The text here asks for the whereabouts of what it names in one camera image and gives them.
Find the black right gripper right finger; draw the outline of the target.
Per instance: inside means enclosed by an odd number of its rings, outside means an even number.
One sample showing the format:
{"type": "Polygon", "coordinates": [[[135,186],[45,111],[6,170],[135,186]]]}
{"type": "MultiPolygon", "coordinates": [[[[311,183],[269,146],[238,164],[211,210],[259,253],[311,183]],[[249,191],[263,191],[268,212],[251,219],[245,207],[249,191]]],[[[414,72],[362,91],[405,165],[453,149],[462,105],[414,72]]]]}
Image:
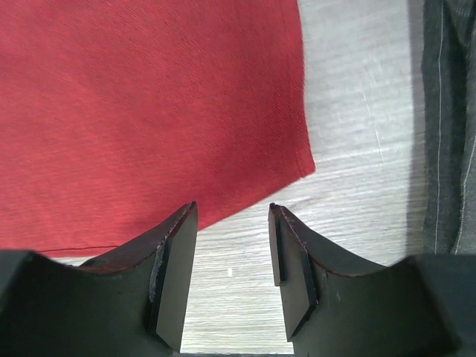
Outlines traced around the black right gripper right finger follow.
{"type": "Polygon", "coordinates": [[[474,256],[418,254],[382,266],[275,204],[268,231],[296,356],[475,354],[474,256]]]}

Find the red cloth napkin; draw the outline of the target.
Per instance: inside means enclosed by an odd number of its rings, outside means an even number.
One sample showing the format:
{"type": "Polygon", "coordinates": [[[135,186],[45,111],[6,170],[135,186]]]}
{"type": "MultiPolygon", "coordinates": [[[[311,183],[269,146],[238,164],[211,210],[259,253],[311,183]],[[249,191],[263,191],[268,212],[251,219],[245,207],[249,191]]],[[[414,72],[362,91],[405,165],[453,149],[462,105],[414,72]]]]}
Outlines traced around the red cloth napkin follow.
{"type": "Polygon", "coordinates": [[[206,228],[315,169],[296,1],[3,1],[1,246],[206,228]]]}

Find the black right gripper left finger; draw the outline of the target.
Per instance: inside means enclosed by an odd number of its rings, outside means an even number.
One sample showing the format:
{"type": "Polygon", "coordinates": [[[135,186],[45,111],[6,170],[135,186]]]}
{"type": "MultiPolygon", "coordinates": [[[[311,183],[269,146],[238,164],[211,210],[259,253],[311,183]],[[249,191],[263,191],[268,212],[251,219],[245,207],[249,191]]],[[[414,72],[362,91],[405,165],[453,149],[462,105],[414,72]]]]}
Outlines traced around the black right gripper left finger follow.
{"type": "Polygon", "coordinates": [[[195,203],[79,266],[1,252],[3,356],[173,356],[181,349],[195,203]]]}

